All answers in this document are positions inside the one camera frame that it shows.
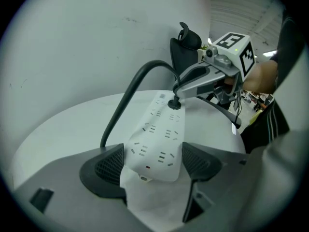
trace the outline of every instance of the ceiling light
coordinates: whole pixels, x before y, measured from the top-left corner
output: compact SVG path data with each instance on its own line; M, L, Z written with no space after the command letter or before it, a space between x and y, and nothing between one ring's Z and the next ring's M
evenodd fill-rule
M271 56L275 55L276 52L277 52L277 50L271 51L271 52L265 52L265 53L263 53L263 55L266 56L266 57L271 57Z

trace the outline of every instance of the person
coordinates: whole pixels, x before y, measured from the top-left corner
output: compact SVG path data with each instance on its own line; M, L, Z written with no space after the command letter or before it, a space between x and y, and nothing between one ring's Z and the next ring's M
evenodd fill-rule
M285 10L279 35L277 53L266 62L257 63L243 84L243 89L256 93L273 94L293 68L305 39L293 18ZM234 80L226 79L232 85ZM288 124L277 105L272 102L241 134L247 153L265 146L276 137L289 131Z

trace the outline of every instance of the floor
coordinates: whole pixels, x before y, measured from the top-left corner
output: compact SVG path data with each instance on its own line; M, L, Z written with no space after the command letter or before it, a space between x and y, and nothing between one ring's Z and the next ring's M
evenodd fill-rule
M217 103L218 100L214 97L212 98L211 102ZM241 119L241 127L238 129L239 133L242 133L245 128L249 125L250 119L253 117L255 114L255 111L253 110L254 103L248 103L244 99L241 99L241 106L242 106L242 111L239 115L239 118ZM237 111L234 111L234 102L231 103L230 108L228 109L231 113L235 114Z

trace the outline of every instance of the chair headrest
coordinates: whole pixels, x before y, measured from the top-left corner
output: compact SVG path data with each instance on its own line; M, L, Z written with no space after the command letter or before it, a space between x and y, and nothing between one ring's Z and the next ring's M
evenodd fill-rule
M185 48L198 50L202 45L201 38L196 33L191 31L184 22L180 22L179 24L183 28L178 35L180 44Z

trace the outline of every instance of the power outlet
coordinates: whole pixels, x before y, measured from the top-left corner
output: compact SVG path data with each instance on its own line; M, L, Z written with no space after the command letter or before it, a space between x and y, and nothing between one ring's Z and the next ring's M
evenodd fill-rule
M125 165L141 180L175 181L179 176L184 139L185 105L173 110L173 93L159 91L125 145Z

